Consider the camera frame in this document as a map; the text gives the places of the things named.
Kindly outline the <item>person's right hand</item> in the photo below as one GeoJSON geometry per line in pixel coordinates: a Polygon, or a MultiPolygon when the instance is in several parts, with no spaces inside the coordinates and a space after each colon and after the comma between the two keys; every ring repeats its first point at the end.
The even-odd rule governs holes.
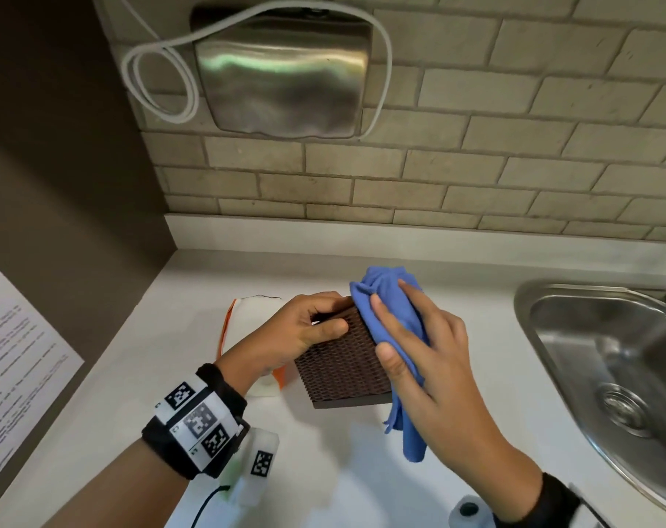
{"type": "Polygon", "coordinates": [[[371,296],[370,304],[425,380],[420,386],[410,373],[409,386],[393,387],[435,456],[441,439],[475,434],[482,429],[499,431],[472,375],[468,334],[460,318],[458,331],[427,331],[426,344],[401,325],[377,294],[371,296]]]}

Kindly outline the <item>person's left hand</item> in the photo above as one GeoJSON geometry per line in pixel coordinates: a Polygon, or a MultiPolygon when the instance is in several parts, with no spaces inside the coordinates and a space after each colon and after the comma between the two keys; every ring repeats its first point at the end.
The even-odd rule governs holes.
{"type": "Polygon", "coordinates": [[[284,366],[309,348],[300,344],[305,326],[313,319],[350,308],[353,300],[335,291],[297,295],[284,304],[265,324],[242,339],[215,361],[224,381],[239,395],[248,390],[267,369],[284,366]]]}

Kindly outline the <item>blue cloth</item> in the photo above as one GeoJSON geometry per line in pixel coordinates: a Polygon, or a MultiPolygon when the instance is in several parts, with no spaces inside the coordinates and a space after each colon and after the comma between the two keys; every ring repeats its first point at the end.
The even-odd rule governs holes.
{"type": "MultiPolygon", "coordinates": [[[[416,278],[405,267],[371,266],[367,268],[361,281],[349,284],[349,290],[362,320],[373,337],[373,341],[376,344],[381,342],[390,343],[402,357],[415,381],[423,386],[425,380],[418,372],[416,365],[384,328],[370,305],[370,297],[377,294],[404,328],[416,335],[422,342],[428,344],[429,338],[423,320],[408,296],[399,287],[399,280],[420,289],[416,278]]],[[[422,462],[425,458],[427,444],[412,423],[395,388],[392,388],[391,396],[391,409],[389,417],[384,423],[384,432],[386,434],[391,431],[401,432],[403,454],[406,460],[414,463],[422,462]]]]}

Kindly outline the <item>brown woven box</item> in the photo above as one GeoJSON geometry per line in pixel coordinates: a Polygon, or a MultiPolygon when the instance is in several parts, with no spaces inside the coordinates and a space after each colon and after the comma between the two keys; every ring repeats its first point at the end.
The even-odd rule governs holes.
{"type": "Polygon", "coordinates": [[[358,309],[320,317],[345,320],[348,330],[311,346],[294,361],[315,409],[355,408],[392,402],[391,383],[377,359],[376,344],[358,309]]]}

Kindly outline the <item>person's right forearm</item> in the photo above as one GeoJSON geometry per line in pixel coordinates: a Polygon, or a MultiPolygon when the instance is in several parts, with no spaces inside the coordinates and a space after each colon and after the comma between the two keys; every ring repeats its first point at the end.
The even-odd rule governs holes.
{"type": "Polygon", "coordinates": [[[517,523],[538,503],[543,472],[497,429],[441,439],[436,456],[476,491],[500,521],[517,523]]]}

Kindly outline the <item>person's left forearm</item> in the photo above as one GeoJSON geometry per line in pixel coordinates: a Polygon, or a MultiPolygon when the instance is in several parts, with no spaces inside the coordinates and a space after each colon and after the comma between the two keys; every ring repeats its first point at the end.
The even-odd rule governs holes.
{"type": "Polygon", "coordinates": [[[164,528],[188,485],[137,440],[42,528],[164,528]]]}

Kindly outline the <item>white and orange cloth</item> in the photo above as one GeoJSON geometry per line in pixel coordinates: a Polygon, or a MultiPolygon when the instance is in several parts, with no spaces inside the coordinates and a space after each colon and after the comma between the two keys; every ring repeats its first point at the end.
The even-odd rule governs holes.
{"type": "MultiPolygon", "coordinates": [[[[284,304],[282,298],[275,296],[255,295],[234,299],[224,317],[216,358],[220,359],[240,340],[265,324],[284,304]]],[[[286,385],[285,369],[285,366],[267,369],[248,390],[246,397],[279,397],[286,385]]]]}

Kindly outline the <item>black wristband with marker tags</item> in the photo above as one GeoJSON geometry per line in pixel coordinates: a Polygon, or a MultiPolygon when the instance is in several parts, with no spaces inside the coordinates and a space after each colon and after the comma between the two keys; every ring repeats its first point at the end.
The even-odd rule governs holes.
{"type": "Polygon", "coordinates": [[[215,364],[203,364],[155,405],[142,441],[182,477],[217,479],[250,432],[246,406],[215,364]]]}

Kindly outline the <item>stainless steel sink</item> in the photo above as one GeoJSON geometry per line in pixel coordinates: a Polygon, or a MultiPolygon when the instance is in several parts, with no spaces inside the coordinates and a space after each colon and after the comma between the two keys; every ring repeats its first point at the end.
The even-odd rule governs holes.
{"type": "Polygon", "coordinates": [[[624,287],[535,282],[517,290],[514,310],[586,440],[666,511],[666,301],[624,287]],[[609,421],[595,399],[603,383],[645,402],[655,438],[609,421]]]}

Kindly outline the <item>metal sink drain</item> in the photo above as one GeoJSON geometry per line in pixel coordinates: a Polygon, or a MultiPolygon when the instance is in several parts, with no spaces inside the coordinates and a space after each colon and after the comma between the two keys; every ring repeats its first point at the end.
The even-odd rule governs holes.
{"type": "Polygon", "coordinates": [[[630,390],[613,383],[599,385],[597,406],[615,426],[643,439],[655,438],[654,424],[645,402],[630,390]]]}

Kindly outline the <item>printed paper notice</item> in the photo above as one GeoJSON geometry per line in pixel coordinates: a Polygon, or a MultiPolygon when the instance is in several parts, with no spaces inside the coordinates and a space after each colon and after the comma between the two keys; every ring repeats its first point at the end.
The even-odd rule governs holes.
{"type": "Polygon", "coordinates": [[[83,362],[0,271],[0,473],[83,362]]]}

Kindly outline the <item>stainless steel wall dispenser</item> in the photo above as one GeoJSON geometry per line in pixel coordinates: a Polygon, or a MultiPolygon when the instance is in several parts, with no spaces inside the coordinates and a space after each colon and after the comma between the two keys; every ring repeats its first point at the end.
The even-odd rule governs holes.
{"type": "Polygon", "coordinates": [[[373,26],[331,10],[286,8],[194,42],[222,132],[350,139],[361,132],[373,26]]]}

